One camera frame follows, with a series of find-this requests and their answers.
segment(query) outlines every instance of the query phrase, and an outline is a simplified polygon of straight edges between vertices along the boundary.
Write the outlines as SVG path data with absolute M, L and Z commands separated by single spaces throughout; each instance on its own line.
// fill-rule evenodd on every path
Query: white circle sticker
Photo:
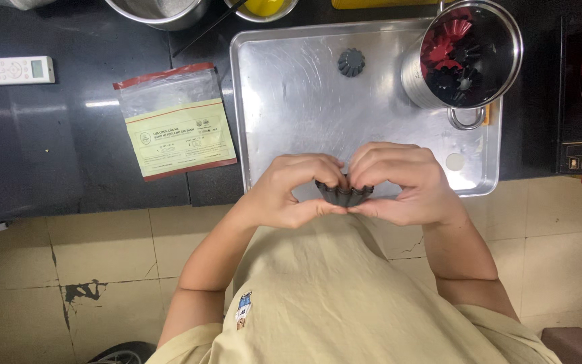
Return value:
M 464 156 L 460 153 L 452 153 L 446 158 L 446 167 L 458 171 L 464 168 Z

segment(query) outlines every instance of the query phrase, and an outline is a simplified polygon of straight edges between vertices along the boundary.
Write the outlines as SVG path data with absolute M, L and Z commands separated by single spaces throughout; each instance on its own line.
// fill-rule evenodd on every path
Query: pot handle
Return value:
M 439 15 L 441 12 L 443 12 L 445 7 L 446 7 L 446 0 L 439 0 L 439 5 L 437 7 L 437 15 Z
M 457 120 L 455 109 L 448 108 L 448 121 L 450 121 L 451 125 L 458 130 L 473 130 L 474 128 L 477 128 L 478 126 L 482 125 L 485 117 L 486 117 L 486 106 L 482 106 L 479 109 L 475 109 L 475 121 L 473 122 L 473 124 L 466 125 L 462 124 L 459 120 Z

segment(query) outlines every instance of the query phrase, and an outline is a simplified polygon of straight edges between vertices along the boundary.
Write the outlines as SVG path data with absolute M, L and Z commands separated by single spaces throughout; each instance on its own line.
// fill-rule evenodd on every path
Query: black countertop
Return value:
M 559 18 L 582 11 L 582 2 L 498 2 L 513 13 L 525 45 L 521 74 L 505 95 L 500 179 L 549 176 L 555 153 Z M 168 33 L 127 20 L 102 0 L 59 0 L 27 12 L 0 6 L 0 57 L 48 55 L 56 70 L 55 84 L 0 86 L 0 219 L 235 202 L 243 193 L 239 164 L 143 182 L 111 84 L 214 62 L 237 145 L 228 59 L 235 34 L 435 12 L 434 6 L 336 10 L 329 0 L 300 0 L 286 17 L 268 24 L 230 15 L 185 53 L 169 57 L 170 50 L 225 9 L 222 0 L 212 0 L 198 25 Z

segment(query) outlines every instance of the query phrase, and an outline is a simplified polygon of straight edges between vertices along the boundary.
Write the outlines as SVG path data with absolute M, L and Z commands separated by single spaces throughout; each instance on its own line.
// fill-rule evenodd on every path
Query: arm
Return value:
M 428 264 L 443 298 L 518 319 L 484 239 L 429 149 L 368 143 L 352 156 L 348 176 L 356 188 L 384 181 L 401 186 L 395 200 L 370 199 L 349 211 L 422 225 Z
M 324 154 L 277 157 L 192 252 L 179 277 L 158 346 L 193 327 L 222 323 L 224 292 L 258 226 L 297 228 L 320 215 L 346 214 L 345 208 L 322 199 L 299 203 L 291 193 L 314 178 L 328 186 L 344 186 L 342 167 Z

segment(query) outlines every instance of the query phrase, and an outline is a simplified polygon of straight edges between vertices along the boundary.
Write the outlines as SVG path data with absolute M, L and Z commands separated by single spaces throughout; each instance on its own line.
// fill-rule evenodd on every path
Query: embroidered patch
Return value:
M 247 323 L 247 314 L 251 308 L 251 302 L 250 302 L 251 293 L 252 292 L 249 291 L 249 292 L 243 294 L 242 297 L 239 299 L 239 307 L 237 309 L 237 312 L 235 312 L 235 321 L 237 321 L 237 329 L 238 330 L 244 328 L 244 326 Z
M 247 323 L 247 320 L 245 318 L 240 318 L 237 322 L 237 329 L 241 330 L 244 328 L 244 325 Z

